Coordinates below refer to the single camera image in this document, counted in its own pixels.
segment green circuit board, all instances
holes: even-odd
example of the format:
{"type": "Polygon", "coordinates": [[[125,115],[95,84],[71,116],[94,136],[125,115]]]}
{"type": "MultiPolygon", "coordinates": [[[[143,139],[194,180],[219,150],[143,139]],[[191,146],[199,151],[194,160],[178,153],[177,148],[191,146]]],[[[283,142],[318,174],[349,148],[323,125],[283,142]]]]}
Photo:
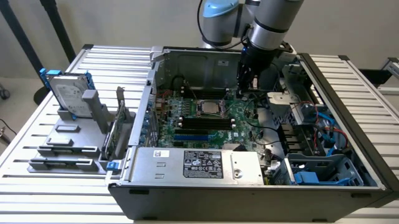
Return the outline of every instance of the green circuit board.
{"type": "Polygon", "coordinates": [[[243,101],[235,98],[233,91],[226,100],[189,99],[177,95],[165,98],[165,104],[159,110],[159,126],[161,135],[158,147],[177,147],[175,142],[182,142],[183,148],[213,148],[233,149],[234,145],[246,146],[249,151],[263,151],[263,147],[255,144],[254,137],[261,129],[253,127],[247,121],[259,125],[258,119],[254,118],[254,103],[250,100],[243,101]],[[223,105],[225,113],[199,113],[198,106],[201,103],[210,102],[223,105]],[[175,140],[175,130],[179,127],[179,118],[230,118],[235,119],[235,127],[233,130],[209,130],[209,140],[175,140]]]}

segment warning label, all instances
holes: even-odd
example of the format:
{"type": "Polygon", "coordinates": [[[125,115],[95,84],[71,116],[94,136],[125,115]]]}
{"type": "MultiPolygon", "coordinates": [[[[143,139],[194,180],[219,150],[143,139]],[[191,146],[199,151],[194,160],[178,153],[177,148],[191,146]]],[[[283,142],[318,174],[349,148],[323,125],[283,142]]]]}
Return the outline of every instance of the warning label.
{"type": "Polygon", "coordinates": [[[223,179],[222,152],[185,151],[183,175],[223,179]]]}

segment black ram slot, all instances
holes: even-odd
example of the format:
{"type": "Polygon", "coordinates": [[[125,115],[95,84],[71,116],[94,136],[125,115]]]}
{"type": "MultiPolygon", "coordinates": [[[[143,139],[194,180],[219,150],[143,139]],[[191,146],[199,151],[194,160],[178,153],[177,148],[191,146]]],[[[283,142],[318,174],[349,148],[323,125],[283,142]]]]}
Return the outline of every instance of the black ram slot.
{"type": "Polygon", "coordinates": [[[182,121],[183,129],[201,130],[231,130],[230,119],[209,119],[209,118],[185,118],[182,121]]]}
{"type": "Polygon", "coordinates": [[[199,134],[199,135],[209,135],[209,131],[206,131],[206,130],[175,129],[175,134],[199,134]]]}
{"type": "Polygon", "coordinates": [[[191,90],[189,87],[185,88],[185,98],[191,99],[223,99],[226,96],[226,90],[191,90]]]}

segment motherboard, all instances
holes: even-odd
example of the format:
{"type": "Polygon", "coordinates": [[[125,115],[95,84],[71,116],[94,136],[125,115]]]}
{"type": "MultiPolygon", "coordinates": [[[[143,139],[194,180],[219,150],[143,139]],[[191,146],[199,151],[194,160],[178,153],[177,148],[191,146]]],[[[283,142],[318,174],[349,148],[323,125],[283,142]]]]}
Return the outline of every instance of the motherboard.
{"type": "Polygon", "coordinates": [[[158,99],[161,135],[158,147],[231,149],[265,152],[257,144],[261,128],[257,106],[235,91],[222,97],[166,92],[158,99]]]}

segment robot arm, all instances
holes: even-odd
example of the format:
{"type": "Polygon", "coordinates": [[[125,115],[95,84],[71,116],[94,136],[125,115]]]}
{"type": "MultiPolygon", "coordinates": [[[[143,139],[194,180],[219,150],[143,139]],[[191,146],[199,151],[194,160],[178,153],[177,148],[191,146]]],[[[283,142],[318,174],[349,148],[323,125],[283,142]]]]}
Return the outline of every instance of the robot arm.
{"type": "Polygon", "coordinates": [[[247,0],[245,5],[238,0],[209,0],[205,9],[203,40],[219,49],[231,43],[231,38],[243,30],[242,21],[253,20],[247,33],[238,69],[238,90],[242,93],[253,88],[254,78],[269,68],[294,22],[305,0],[247,0]]]}

